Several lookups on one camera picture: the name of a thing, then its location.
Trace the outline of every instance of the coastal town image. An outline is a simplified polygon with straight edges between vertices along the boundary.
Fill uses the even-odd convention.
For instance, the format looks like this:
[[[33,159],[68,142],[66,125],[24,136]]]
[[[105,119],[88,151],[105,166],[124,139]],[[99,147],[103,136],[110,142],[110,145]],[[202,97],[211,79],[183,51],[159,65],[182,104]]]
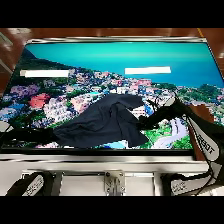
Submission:
[[[25,70],[69,70],[68,78],[26,78]],[[153,78],[125,77],[113,71],[76,67],[36,58],[24,50],[1,102],[0,120],[14,128],[57,127],[79,116],[91,104],[107,94],[133,94],[142,97],[144,105],[131,113],[135,117],[150,116],[155,108],[148,100],[163,106],[177,95],[186,105],[204,104],[218,125],[224,125],[224,88],[204,83],[200,87],[178,86],[155,82]],[[163,120],[158,129],[142,131],[149,139],[135,149],[192,149],[188,126],[181,118]],[[19,147],[60,148],[55,142],[47,145],[24,143]],[[94,148],[128,149],[123,140]]]

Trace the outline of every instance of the brown wooden floor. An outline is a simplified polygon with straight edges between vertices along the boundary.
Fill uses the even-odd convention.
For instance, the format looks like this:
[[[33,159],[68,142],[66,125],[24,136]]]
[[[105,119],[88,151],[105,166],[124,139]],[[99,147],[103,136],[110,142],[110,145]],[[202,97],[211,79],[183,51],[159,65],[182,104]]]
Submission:
[[[206,37],[221,71],[224,71],[224,28],[29,28],[29,33],[13,34],[10,28],[0,28],[13,45],[0,42],[0,59],[11,69],[28,39],[75,36],[189,36]],[[0,73],[0,92],[5,88],[9,75]]]

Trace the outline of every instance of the television screen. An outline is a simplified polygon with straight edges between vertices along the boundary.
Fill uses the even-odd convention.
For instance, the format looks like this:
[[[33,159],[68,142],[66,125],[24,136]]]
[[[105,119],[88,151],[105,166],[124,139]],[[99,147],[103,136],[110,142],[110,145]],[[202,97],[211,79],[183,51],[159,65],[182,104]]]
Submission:
[[[37,77],[24,76],[35,70]],[[44,76],[50,70],[68,71],[68,76]],[[27,44],[4,92],[0,120],[14,128],[27,127],[26,117],[35,110],[30,118],[32,128],[55,128],[111,93],[142,97],[144,105],[131,111],[137,118],[154,113],[147,100],[157,99],[163,105],[175,93],[187,105],[204,104],[215,122],[224,125],[220,71],[207,43],[189,42]],[[158,129],[142,133],[148,142],[135,149],[192,149],[188,127],[179,118],[163,120]],[[25,142],[17,147],[60,145]],[[129,147],[124,139],[92,148]]]

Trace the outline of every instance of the white paper strip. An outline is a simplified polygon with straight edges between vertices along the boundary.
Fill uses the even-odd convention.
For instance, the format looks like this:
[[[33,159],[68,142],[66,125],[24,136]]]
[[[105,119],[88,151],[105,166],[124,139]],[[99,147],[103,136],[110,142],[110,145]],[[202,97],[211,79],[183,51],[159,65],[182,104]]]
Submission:
[[[125,68],[124,70],[125,70],[126,75],[171,73],[170,66],[145,67],[145,68]]]
[[[26,78],[68,77],[69,70],[27,70]]]

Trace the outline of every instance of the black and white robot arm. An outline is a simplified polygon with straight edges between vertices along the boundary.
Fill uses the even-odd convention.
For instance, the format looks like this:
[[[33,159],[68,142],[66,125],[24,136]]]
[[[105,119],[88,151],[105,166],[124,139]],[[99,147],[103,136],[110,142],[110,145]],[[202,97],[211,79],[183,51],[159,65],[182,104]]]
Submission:
[[[206,173],[186,177],[182,174],[162,176],[164,195],[198,195],[224,186],[224,127],[197,116],[190,107],[177,98],[171,98],[150,117],[140,117],[139,128],[149,130],[163,119],[184,119],[192,128],[196,143],[209,165]]]

